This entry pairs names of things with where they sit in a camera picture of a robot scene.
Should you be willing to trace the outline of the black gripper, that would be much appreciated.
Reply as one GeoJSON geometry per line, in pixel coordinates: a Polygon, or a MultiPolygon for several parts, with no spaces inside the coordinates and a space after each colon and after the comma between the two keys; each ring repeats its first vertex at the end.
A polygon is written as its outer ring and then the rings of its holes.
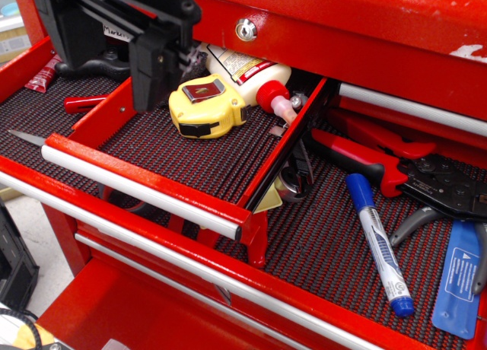
{"type": "Polygon", "coordinates": [[[180,84],[183,70],[174,41],[187,49],[193,27],[202,18],[194,0],[34,2],[61,56],[56,72],[63,78],[113,80],[125,80],[131,73],[133,107],[138,113],[151,112],[180,84]],[[147,32],[150,27],[169,30],[170,35],[147,32]],[[131,39],[129,51],[124,34],[131,39]]]}

